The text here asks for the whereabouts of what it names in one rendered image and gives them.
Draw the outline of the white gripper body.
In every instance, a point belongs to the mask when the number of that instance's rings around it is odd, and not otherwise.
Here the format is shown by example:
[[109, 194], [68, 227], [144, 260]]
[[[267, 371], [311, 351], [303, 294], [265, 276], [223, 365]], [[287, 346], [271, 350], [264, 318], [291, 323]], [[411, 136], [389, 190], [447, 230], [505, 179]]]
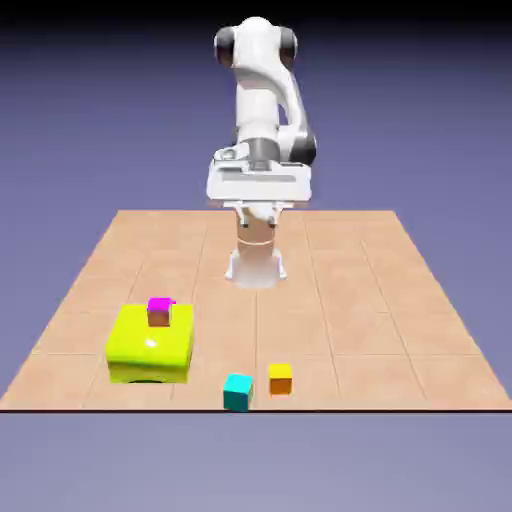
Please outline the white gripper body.
[[269, 170], [251, 170], [247, 160], [213, 161], [206, 184], [212, 201], [298, 202], [311, 199], [311, 168], [270, 162]]

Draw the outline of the small magenta cube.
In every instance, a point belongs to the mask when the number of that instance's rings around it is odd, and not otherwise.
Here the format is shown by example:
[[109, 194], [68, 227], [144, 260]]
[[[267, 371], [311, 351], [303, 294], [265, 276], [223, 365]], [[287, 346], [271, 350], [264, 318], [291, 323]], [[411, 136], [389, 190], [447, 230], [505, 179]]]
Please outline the small magenta cube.
[[172, 306], [176, 303], [171, 297], [151, 297], [147, 303], [147, 321], [149, 327], [169, 327]]

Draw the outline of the small orange cube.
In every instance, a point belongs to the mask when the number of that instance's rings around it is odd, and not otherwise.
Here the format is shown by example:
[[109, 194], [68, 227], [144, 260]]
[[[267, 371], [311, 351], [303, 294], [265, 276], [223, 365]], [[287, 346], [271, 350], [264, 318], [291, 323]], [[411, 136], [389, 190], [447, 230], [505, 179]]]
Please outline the small orange cube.
[[268, 375], [271, 395], [288, 395], [292, 392], [292, 367], [289, 363], [271, 363]]

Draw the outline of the small cyan cube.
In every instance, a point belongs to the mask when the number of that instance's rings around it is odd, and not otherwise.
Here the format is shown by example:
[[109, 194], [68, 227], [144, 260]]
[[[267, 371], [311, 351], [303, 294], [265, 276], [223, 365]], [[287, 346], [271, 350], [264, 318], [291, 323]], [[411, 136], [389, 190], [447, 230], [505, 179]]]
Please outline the small cyan cube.
[[225, 410], [247, 412], [253, 396], [253, 377], [230, 373], [224, 383], [223, 407]]

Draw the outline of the large yellow box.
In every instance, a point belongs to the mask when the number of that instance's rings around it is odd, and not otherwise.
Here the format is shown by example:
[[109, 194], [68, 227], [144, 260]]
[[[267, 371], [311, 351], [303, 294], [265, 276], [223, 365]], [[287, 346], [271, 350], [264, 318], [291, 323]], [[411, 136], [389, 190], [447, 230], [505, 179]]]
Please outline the large yellow box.
[[193, 344], [192, 305], [173, 305], [168, 327], [151, 327], [144, 305], [124, 305], [106, 343], [110, 381], [184, 383]]

